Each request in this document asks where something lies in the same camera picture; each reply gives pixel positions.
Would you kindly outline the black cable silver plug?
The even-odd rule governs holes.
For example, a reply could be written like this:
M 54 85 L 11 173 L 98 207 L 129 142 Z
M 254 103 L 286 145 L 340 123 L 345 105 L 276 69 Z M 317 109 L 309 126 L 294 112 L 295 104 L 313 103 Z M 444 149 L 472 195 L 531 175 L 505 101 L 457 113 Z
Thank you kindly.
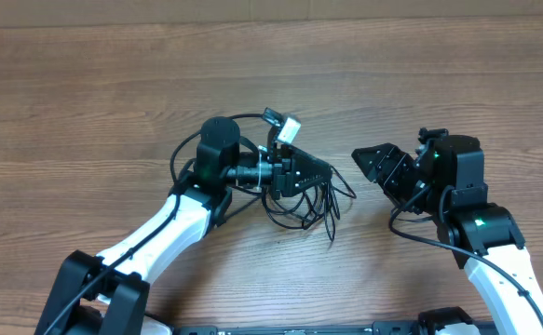
M 299 218 L 299 221 L 304 229 L 308 229 L 318 221 L 323 221 L 323 190 L 326 184 L 330 184 L 332 187 L 331 194 L 333 197 L 332 203 L 334 221 L 339 221 L 341 219 L 341 210 L 339 208 L 337 196 L 341 194 L 349 197 L 349 193 L 344 193 L 331 182 L 322 183 L 321 186 L 314 186 L 312 188 L 314 193 L 313 197 L 311 197 L 307 191 L 303 192 L 302 199 L 303 202 L 306 203 L 307 212 Z

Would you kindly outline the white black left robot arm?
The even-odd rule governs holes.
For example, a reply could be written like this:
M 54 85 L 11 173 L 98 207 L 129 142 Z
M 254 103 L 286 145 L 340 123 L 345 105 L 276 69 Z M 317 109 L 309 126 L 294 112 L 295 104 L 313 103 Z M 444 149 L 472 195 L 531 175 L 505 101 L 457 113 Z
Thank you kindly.
M 197 132 L 195 158 L 175 176 L 163 207 L 95 256 L 77 250 L 62 263 L 36 326 L 38 334 L 170 334 L 146 313 L 151 285 L 188 247 L 225 221 L 237 186 L 273 198 L 330 187 L 331 166 L 292 146 L 300 124 L 271 114 L 270 142 L 257 147 L 234 116 L 213 117 Z

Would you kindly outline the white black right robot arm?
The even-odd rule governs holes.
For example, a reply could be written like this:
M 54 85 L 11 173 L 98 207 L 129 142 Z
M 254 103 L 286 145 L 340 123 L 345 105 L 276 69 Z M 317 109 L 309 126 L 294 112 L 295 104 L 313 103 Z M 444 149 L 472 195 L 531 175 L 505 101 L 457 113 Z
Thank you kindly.
M 488 199 L 484 153 L 478 139 L 446 129 L 421 129 L 419 147 L 407 154 L 392 143 L 359 148 L 351 156 L 401 213 L 427 213 L 436 239 L 395 235 L 450 250 L 477 289 L 498 334 L 543 334 L 543 292 L 525 238 L 512 214 Z

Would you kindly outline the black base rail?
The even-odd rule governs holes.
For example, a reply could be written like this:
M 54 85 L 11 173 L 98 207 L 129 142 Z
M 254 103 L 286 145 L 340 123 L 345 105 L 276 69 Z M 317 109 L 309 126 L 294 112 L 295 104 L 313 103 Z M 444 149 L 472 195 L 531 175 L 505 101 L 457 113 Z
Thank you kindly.
M 293 326 L 293 327 L 242 327 L 218 328 L 192 326 L 175 328 L 173 335 L 418 335 L 427 334 L 416 321 L 375 321 L 357 326 Z

